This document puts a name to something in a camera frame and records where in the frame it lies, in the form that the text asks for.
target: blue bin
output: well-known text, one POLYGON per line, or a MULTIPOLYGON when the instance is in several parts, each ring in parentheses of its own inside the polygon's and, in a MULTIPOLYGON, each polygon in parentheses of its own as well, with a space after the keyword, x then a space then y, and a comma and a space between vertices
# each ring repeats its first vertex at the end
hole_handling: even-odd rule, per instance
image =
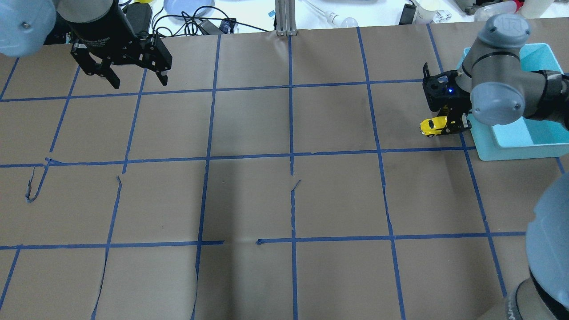
MULTIPOLYGON (((470 48, 464 49, 460 68, 470 48)), ((553 51, 546 43, 526 44, 519 51, 524 71, 553 70, 563 73, 553 51)), ((488 126, 470 114, 472 137, 483 161, 551 158, 569 153, 569 131, 551 121, 520 118, 509 125, 488 126)))

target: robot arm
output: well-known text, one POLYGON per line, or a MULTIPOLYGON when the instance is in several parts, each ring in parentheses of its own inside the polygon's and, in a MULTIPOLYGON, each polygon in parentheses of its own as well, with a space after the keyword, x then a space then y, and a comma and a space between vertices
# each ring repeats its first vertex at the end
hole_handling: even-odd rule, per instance
POLYGON ((110 66, 136 64, 155 72, 162 85, 168 83, 172 55, 158 35, 148 34, 150 17, 133 30, 118 0, 0 0, 6 13, 0 19, 0 52, 26 56, 38 51, 53 28, 56 9, 78 37, 71 54, 85 74, 104 77, 116 89, 120 79, 110 66))
POLYGON ((425 66, 423 89, 430 109, 451 119, 472 112, 487 125, 506 125, 523 116, 569 129, 569 77, 521 68, 519 49, 530 33, 523 17, 496 15, 479 32, 459 70, 430 76, 425 66))

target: metal bracket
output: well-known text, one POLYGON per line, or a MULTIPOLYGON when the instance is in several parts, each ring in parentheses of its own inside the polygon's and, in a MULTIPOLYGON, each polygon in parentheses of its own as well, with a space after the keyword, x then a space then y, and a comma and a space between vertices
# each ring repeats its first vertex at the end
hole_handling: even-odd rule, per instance
POLYGON ((295 0, 275 0, 277 35, 296 35, 295 0))

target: yellow object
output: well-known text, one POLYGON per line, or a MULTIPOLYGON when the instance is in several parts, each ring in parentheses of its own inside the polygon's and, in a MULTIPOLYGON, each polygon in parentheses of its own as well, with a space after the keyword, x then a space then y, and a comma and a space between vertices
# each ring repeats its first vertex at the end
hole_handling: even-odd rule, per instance
POLYGON ((421 132, 430 137, 442 134, 444 127, 447 125, 447 117, 434 117, 432 119, 425 119, 420 123, 421 132))

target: white surface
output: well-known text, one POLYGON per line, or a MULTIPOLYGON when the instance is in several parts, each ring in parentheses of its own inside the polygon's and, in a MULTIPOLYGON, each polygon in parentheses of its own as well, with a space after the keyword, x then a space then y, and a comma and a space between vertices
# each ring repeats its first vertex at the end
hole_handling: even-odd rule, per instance
MULTIPOLYGON (((163 0, 154 0, 150 3, 152 9, 157 13, 162 8, 163 0)), ((360 27, 368 26, 392 26, 399 23, 401 11, 405 3, 410 0, 312 0, 314 5, 322 10, 333 11, 345 17, 352 17, 358 21, 360 27)), ((273 19, 269 17, 269 12, 274 10, 274 0, 215 0, 215 6, 222 9, 230 18, 237 18, 238 22, 244 22, 273 30, 273 19)), ((452 18, 447 22, 471 22, 474 16, 467 16, 460 11, 454 0, 440 0, 440 10, 447 10, 452 13, 452 18)), ((219 12, 211 12, 208 17, 223 18, 219 12)), ((541 16, 542 18, 569 17, 569 3, 553 3, 541 16)), ((174 18, 162 19, 158 26, 166 26, 177 31, 182 22, 174 18)), ((334 28, 326 20, 319 16, 308 4, 302 0, 296 0, 296 27, 297 29, 324 29, 334 28)), ((236 33, 257 32, 257 30, 240 26, 236 33)))

